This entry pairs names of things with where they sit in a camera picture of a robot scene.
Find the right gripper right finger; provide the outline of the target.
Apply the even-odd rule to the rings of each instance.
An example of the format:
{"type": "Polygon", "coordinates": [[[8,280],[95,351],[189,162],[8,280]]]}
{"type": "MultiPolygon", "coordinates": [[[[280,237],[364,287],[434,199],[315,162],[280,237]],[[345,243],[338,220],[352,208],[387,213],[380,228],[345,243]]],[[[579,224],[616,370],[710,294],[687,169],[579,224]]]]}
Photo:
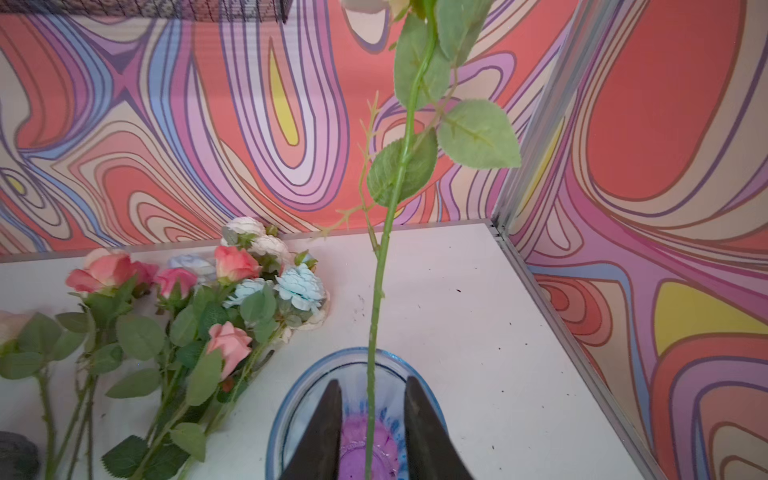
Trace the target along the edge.
{"type": "Polygon", "coordinates": [[[419,380],[406,381],[404,421],[409,478],[472,480],[419,380]]]}

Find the cream white rose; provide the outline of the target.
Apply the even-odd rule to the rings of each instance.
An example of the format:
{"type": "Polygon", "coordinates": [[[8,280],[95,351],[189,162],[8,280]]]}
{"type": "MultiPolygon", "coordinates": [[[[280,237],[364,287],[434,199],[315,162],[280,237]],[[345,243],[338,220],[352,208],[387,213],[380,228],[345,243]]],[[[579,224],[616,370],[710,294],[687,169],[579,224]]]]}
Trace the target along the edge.
{"type": "Polygon", "coordinates": [[[489,1],[345,1],[361,14],[388,11],[403,24],[393,42],[395,97],[406,113],[402,138],[376,155],[362,150],[358,211],[386,210],[376,232],[366,223],[376,258],[366,365],[367,418],[363,476],[374,476],[376,428],[375,356],[384,276],[391,234],[399,206],[429,182],[440,154],[476,170],[513,169],[522,157],[505,111],[486,99],[456,101],[459,69],[469,59],[492,4],[489,1]]]}

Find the salmon pink rose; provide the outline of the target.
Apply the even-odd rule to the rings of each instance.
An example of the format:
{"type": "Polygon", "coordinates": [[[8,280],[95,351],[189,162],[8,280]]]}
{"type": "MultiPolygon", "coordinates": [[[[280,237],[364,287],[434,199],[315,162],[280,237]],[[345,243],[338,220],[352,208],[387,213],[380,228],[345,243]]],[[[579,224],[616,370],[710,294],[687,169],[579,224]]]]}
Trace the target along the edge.
{"type": "Polygon", "coordinates": [[[52,395],[40,387],[45,401],[47,429],[46,479],[57,479],[64,471],[74,477],[81,455],[85,456],[86,474],[94,477],[94,408],[101,376],[115,370],[123,361],[114,332],[119,316],[128,313],[143,281],[142,265],[123,250],[100,248],[90,252],[83,266],[68,275],[65,284],[79,300],[78,309],[54,317],[60,335],[53,350],[45,355],[48,362],[63,361],[72,354],[75,361],[75,406],[67,422],[64,438],[56,439],[52,413],[52,395]]]}

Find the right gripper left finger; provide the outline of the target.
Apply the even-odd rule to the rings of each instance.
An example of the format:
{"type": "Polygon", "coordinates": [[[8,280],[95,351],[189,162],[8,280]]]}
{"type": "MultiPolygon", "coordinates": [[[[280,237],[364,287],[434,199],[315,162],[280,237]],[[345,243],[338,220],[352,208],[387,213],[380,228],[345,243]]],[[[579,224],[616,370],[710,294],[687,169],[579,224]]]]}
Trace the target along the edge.
{"type": "Polygon", "coordinates": [[[336,480],[343,422],[342,390],[331,380],[281,480],[336,480]]]}

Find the magenta pink rose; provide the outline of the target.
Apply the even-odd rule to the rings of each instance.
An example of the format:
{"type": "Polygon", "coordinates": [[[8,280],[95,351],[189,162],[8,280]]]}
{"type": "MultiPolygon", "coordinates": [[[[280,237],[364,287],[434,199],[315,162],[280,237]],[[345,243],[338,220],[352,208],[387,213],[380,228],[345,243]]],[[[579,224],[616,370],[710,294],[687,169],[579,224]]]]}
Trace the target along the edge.
{"type": "Polygon", "coordinates": [[[109,298],[111,313],[101,325],[106,328],[104,342],[113,348],[117,362],[124,358],[154,360],[156,365],[134,373],[114,384],[107,392],[111,398],[137,398],[161,391],[161,402],[148,433],[127,437],[102,456],[110,474],[128,478],[138,469],[145,477],[161,477],[163,468],[173,472],[190,458],[190,453],[174,442],[172,433],[195,409],[185,403],[186,376],[195,366],[202,345],[195,333],[181,338],[175,334],[177,317],[189,307],[197,278],[182,268],[166,269],[150,278],[149,267],[138,262],[127,280],[113,290],[109,298]],[[132,301],[157,287],[156,303],[160,313],[171,315],[162,327],[149,317],[131,313],[132,301]]]}

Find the light pink rose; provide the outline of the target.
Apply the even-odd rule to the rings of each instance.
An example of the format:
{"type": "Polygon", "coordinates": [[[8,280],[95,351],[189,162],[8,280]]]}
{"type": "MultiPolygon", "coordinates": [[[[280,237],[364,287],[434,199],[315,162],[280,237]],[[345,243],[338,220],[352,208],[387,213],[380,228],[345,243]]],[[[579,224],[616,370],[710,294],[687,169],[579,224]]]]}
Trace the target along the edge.
{"type": "Polygon", "coordinates": [[[119,479],[184,478],[191,463],[203,463],[209,437],[234,409],[282,333],[275,322],[259,343],[230,322],[215,324],[207,337],[173,353],[165,370],[156,369],[161,400],[148,431],[130,435],[101,457],[119,479]]]}

